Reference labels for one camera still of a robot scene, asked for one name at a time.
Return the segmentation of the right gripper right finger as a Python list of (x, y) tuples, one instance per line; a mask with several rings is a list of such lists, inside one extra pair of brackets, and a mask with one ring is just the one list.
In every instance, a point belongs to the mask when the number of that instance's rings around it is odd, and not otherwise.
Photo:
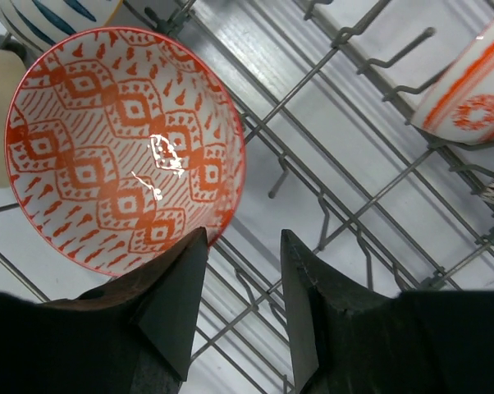
[(494, 393), (494, 291), (388, 298), (286, 229), (281, 276), (298, 393)]

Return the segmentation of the orange floral bowl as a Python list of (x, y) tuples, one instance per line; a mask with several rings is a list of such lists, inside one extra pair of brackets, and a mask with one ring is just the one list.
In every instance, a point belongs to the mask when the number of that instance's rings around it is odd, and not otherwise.
[(430, 88), (410, 123), (453, 142), (494, 140), (494, 20)]

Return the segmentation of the red patterned bowl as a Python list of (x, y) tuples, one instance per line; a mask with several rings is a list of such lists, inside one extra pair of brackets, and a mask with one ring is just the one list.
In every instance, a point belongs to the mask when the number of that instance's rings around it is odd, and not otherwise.
[(214, 243), (245, 184), (223, 83), (189, 49), (136, 27), (86, 30), (41, 55), (11, 100), (4, 151), (39, 235), (113, 277), (198, 227)]

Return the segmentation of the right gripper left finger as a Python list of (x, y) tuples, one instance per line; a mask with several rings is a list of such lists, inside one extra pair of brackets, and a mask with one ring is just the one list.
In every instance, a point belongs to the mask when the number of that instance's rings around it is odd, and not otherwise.
[(0, 393), (177, 393), (187, 379), (208, 261), (193, 230), (75, 299), (0, 292)]

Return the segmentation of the grey wire dish rack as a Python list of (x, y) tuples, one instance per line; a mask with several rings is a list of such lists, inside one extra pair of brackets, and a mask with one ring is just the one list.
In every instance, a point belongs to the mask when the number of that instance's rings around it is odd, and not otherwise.
[(280, 233), (385, 296), (494, 290), (494, 142), (410, 125), (494, 1), (125, 1), (231, 91), (247, 177), (212, 248), (184, 393), (291, 393)]

